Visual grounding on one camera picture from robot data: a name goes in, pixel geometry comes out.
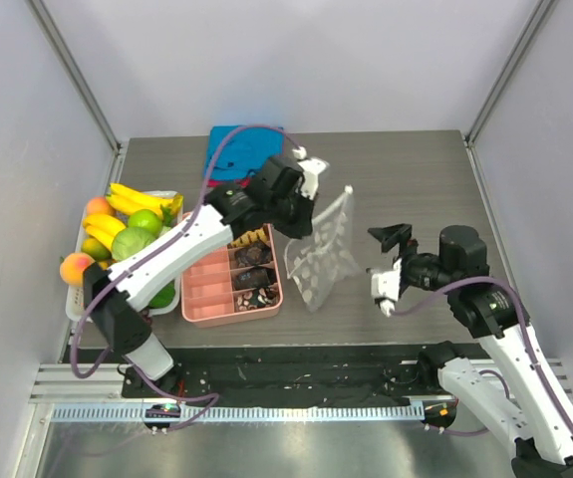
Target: tabletop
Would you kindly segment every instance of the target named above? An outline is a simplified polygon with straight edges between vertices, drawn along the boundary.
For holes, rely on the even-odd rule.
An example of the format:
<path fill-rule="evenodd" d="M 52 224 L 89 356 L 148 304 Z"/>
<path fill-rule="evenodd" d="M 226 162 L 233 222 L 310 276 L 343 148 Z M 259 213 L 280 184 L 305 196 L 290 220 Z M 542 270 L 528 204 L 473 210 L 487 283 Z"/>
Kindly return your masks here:
<path fill-rule="evenodd" d="M 153 319 L 162 342 L 175 347 L 280 345 L 423 344 L 445 340 L 472 342 L 451 315 L 445 299 L 416 314 L 388 319 L 370 297 L 367 267 L 389 267 L 367 229 L 411 223 L 421 251 L 437 253 L 438 233 L 451 224 L 475 227 L 488 246 L 491 274 L 505 278 L 472 167 L 459 131 L 346 132 L 295 134 L 310 154 L 331 165 L 320 188 L 316 211 L 322 211 L 349 184 L 354 188 L 352 253 L 364 273 L 335 284 L 324 305 L 310 313 L 297 287 L 286 279 L 283 259 L 288 239 L 275 234 L 284 302 L 270 319 L 198 329 L 181 316 L 180 307 Z M 206 157 L 207 136 L 134 138 L 129 143 L 120 181 L 138 190 L 176 190 L 184 210 L 195 205 Z M 408 290 L 406 309 L 427 293 Z M 103 348 L 90 325 L 83 348 Z"/>

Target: banana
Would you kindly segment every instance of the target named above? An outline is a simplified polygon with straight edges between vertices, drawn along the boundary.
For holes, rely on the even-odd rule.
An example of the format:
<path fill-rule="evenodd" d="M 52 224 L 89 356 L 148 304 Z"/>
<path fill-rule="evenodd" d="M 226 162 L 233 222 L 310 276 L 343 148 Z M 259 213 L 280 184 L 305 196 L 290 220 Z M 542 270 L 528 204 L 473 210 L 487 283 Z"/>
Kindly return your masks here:
<path fill-rule="evenodd" d="M 90 236 L 98 239 L 103 246 L 105 246 L 107 249 L 111 251 L 111 246 L 114 243 L 114 236 L 110 235 L 109 233 L 103 231 L 102 229 L 96 226 L 87 226 L 85 228 L 85 231 Z"/>
<path fill-rule="evenodd" d="M 122 212 L 123 214 L 127 214 L 127 216 L 131 216 L 132 214 L 142 209 L 148 209 L 150 211 L 153 211 L 160 219 L 164 219 L 160 205 L 158 205 L 157 207 L 147 207 L 140 203 L 133 202 L 124 196 L 118 196 L 115 194 L 108 195 L 107 202 L 111 204 L 111 207 L 113 207 L 117 211 Z"/>
<path fill-rule="evenodd" d="M 127 227 L 123 224 L 123 221 L 117 217 L 110 216 L 109 214 L 89 214 L 83 220 L 83 227 L 87 226 L 97 227 L 98 229 L 105 231 L 112 238 Z"/>
<path fill-rule="evenodd" d="M 124 186 L 123 184 L 117 184 L 112 182 L 109 186 L 111 194 L 115 196 L 121 196 L 128 199 L 136 204 L 141 204 L 144 207 L 141 209 L 159 209 L 160 206 L 170 207 L 173 199 L 166 199 L 162 197 L 155 197 L 144 192 L 136 191 L 130 187 Z"/>

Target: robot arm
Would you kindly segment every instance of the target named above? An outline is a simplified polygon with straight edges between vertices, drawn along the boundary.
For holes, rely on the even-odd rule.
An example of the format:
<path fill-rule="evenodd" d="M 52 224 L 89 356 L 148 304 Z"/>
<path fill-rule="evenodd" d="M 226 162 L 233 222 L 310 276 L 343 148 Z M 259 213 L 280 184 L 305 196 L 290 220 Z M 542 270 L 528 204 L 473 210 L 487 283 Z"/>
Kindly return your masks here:
<path fill-rule="evenodd" d="M 291 238 L 309 235 L 320 176 L 327 167 L 325 161 L 314 157 L 297 161 L 271 156 L 247 186 L 225 183 L 211 190 L 186 233 L 183 229 L 188 218 L 107 271 L 90 266 L 84 273 L 86 306 L 108 284 L 127 274 L 91 312 L 110 348 L 137 365 L 160 389 L 173 392 L 178 366 L 140 311 L 182 271 L 249 230 L 271 223 Z M 148 259 L 131 270 L 143 258 Z"/>
<path fill-rule="evenodd" d="M 417 252 L 418 242 L 408 224 L 369 232 L 381 242 L 383 252 L 399 245 L 392 271 L 377 271 L 371 279 L 373 298 L 385 315 L 395 314 L 395 305 L 409 286 L 436 291 L 462 279 L 469 282 L 446 292 L 450 310 L 494 360 L 520 408 L 481 379 L 449 343 L 432 346 L 420 357 L 423 369 L 432 370 L 424 377 L 428 384 L 447 390 L 470 408 L 506 447 L 518 478 L 573 476 L 573 432 L 565 419 L 573 424 L 573 404 L 526 317 L 525 330 L 535 356 L 532 363 L 516 305 L 498 281 L 487 277 L 487 250 L 477 232 L 466 226 L 446 227 L 439 236 L 438 255 Z M 493 283 L 467 281 L 474 277 Z"/>

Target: pink compartment tray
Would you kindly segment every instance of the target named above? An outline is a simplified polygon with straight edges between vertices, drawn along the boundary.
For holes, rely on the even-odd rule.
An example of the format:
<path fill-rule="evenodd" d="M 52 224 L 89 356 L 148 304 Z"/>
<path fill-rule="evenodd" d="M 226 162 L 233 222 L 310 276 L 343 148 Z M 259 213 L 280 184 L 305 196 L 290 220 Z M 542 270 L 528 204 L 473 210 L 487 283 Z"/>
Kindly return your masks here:
<path fill-rule="evenodd" d="M 277 282 L 270 289 L 277 294 L 276 304 L 254 311 L 235 312 L 237 297 L 249 290 L 235 291 L 233 279 L 250 267 L 238 268 L 235 264 L 235 251 L 241 248 L 227 246 L 203 257 L 182 274 L 182 315 L 187 321 L 201 328 L 215 327 L 265 319 L 279 312 L 284 296 L 277 269 L 273 231 L 268 224 L 264 225 L 264 231 L 269 239 L 272 256 L 270 262 L 261 265 L 275 269 Z"/>

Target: white panel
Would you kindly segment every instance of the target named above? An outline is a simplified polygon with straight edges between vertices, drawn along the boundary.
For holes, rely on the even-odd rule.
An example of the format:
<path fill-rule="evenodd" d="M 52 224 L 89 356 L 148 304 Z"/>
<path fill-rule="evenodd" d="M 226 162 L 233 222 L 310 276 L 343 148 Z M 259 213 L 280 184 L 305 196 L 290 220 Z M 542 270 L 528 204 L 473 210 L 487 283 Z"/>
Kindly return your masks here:
<path fill-rule="evenodd" d="M 471 127 L 536 0 L 48 0 L 121 138 Z"/>
<path fill-rule="evenodd" d="M 477 150 L 519 291 L 573 388 L 573 1 L 559 2 Z"/>
<path fill-rule="evenodd" d="M 0 477 L 40 362 L 64 339 L 59 257 L 112 154 L 25 2 L 0 0 Z"/>

